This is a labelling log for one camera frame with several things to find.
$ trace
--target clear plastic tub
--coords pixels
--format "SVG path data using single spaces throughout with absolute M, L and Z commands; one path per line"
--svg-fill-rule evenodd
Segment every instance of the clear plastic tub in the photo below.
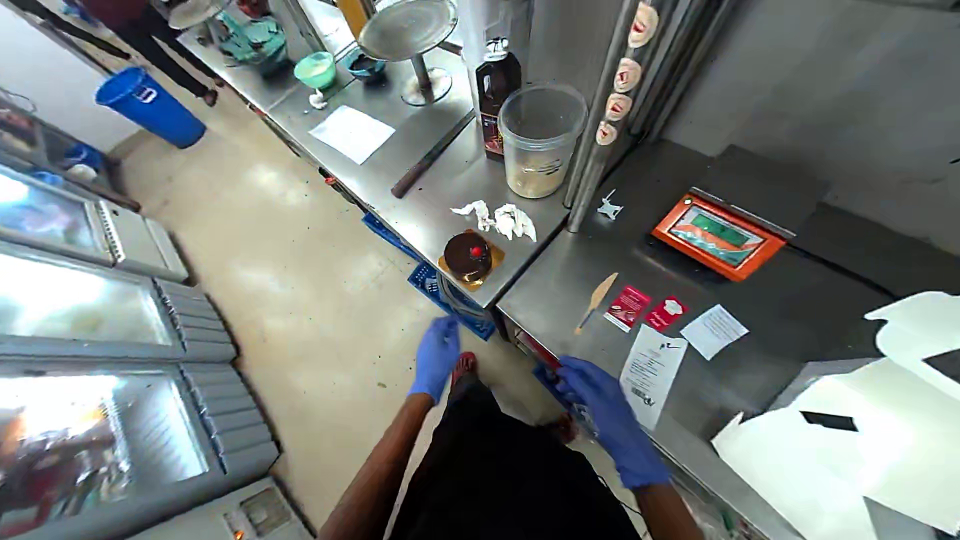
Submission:
M 530 85 L 510 94 L 498 117 L 510 189 L 528 199 L 556 191 L 586 118 L 587 101 L 573 86 Z

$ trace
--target chocolate syrup bottle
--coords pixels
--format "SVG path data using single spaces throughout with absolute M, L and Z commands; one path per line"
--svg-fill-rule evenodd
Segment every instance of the chocolate syrup bottle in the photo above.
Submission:
M 503 136 L 496 125 L 496 116 L 507 97 L 523 84 L 520 62 L 514 53 L 507 51 L 508 45 L 505 37 L 488 41 L 484 62 L 476 71 L 484 150 L 488 158 L 499 161 L 503 161 Z

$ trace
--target wooden spatula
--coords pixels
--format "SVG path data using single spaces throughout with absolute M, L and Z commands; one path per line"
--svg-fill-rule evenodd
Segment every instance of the wooden spatula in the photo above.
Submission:
M 610 287 L 613 286 L 613 282 L 616 281 L 616 277 L 619 275 L 619 272 L 613 272 L 603 280 L 603 282 L 597 285 L 597 288 L 593 289 L 593 294 L 590 295 L 590 305 L 587 306 L 587 313 L 584 314 L 584 320 L 580 322 L 580 326 L 578 326 L 573 333 L 580 335 L 590 315 L 600 306 L 600 303 L 603 302 L 603 297 L 607 296 L 607 292 L 610 291 Z

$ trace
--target weighing scale display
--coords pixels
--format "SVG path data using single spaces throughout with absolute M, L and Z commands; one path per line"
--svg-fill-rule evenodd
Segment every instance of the weighing scale display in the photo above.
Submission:
M 763 243 L 763 238 L 700 207 L 691 206 L 670 233 L 731 266 L 739 266 Z

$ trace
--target display refrigerator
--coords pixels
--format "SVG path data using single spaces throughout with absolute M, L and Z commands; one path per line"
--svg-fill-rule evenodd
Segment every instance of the display refrigerator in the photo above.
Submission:
M 56 182 L 56 177 L 45 178 Z M 157 221 L 0 165 L 0 238 L 143 276 L 183 282 L 177 249 Z
M 148 528 L 130 540 L 309 540 L 313 538 L 272 478 Z
M 0 539 L 129 535 L 277 456 L 229 364 L 0 362 Z
M 0 275 L 0 359 L 236 357 L 199 287 L 3 241 Z

